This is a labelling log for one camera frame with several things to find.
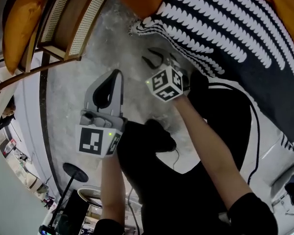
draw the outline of person in background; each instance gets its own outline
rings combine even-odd
[[[2,113],[2,117],[0,118],[0,130],[11,123],[11,120],[14,118],[15,110],[16,107],[14,102],[14,96],[12,96]]]
[[[276,235],[269,207],[251,190],[239,170],[251,127],[249,100],[241,92],[209,89],[193,72],[188,96],[173,100],[201,160],[180,174],[156,152],[176,149],[155,120],[128,122],[111,158],[102,160],[102,215],[95,235],[124,234],[125,187],[122,172],[142,204],[144,234]],[[220,214],[225,213],[225,220]]]

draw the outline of perforated metal panel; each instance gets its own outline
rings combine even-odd
[[[87,33],[90,30],[92,22],[95,19],[95,16],[97,15],[97,13],[99,13],[99,9],[103,2],[104,0],[92,0],[92,2],[90,3],[74,37],[73,44],[69,54],[70,56],[78,55],[80,53]]]
[[[41,42],[49,42],[53,39],[54,30],[59,22],[63,9],[68,0],[56,0],[48,17]]]

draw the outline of black sleeve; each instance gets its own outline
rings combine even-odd
[[[228,212],[232,228],[245,235],[277,235],[278,226],[269,207],[254,193],[237,200]]]
[[[112,219],[101,219],[97,222],[93,235],[123,235],[124,227]]]

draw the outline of marker cube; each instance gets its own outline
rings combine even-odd
[[[122,132],[117,129],[79,124],[75,126],[76,151],[99,158],[111,157],[121,136]]]
[[[167,66],[146,80],[150,92],[163,102],[168,102],[183,94],[182,73]]]

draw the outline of black and white striped pillow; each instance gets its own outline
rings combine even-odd
[[[264,0],[163,0],[132,31],[158,33],[204,75],[239,82],[294,150],[294,43]]]

